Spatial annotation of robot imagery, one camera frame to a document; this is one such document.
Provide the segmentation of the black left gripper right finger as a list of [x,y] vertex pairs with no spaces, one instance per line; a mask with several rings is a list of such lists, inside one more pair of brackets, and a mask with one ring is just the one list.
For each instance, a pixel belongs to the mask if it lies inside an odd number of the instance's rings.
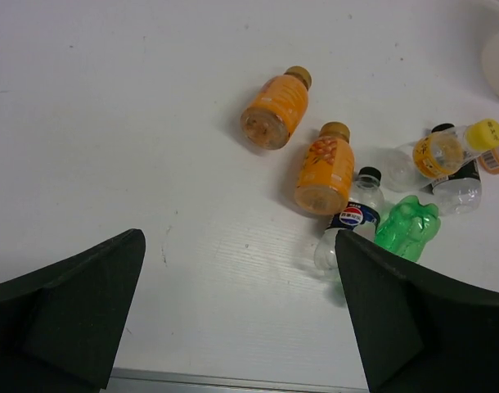
[[499,392],[499,292],[350,230],[335,252],[370,392]]

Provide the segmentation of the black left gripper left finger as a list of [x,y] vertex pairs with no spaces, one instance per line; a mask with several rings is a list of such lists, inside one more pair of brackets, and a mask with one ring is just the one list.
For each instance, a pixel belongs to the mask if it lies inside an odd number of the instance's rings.
[[129,229],[0,283],[0,392],[107,388],[145,253]]

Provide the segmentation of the green plastic bottle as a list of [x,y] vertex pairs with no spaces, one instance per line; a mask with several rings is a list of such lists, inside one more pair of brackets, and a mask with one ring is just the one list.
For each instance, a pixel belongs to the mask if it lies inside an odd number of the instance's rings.
[[391,208],[376,231],[374,243],[417,263],[440,227],[438,207],[434,203],[423,205],[417,196],[410,195]]

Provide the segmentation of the clear Pepsi label bottle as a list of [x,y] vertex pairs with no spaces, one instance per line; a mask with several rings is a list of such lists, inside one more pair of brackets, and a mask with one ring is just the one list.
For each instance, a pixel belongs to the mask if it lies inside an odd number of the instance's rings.
[[314,252],[314,264],[331,281],[339,281],[335,253],[335,238],[340,230],[350,230],[373,242],[384,207],[380,190],[381,172],[375,167],[363,167],[353,180],[348,204],[334,215]]

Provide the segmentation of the orange juice bottle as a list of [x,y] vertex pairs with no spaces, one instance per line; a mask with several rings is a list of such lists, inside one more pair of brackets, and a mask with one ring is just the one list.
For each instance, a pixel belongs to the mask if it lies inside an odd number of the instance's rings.
[[269,79],[241,115],[241,128],[258,147],[278,150],[285,146],[308,108],[312,76],[302,66]]
[[309,146],[294,192],[297,205],[314,215],[337,215],[348,204],[355,159],[348,126],[324,124]]

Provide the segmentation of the clear bottle yellow cap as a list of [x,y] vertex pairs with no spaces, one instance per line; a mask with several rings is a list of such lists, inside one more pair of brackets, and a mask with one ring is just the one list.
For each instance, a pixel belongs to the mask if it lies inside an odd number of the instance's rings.
[[455,174],[495,147],[499,147],[499,123],[493,119],[430,133],[388,150],[383,158],[383,180],[394,192],[414,192]]

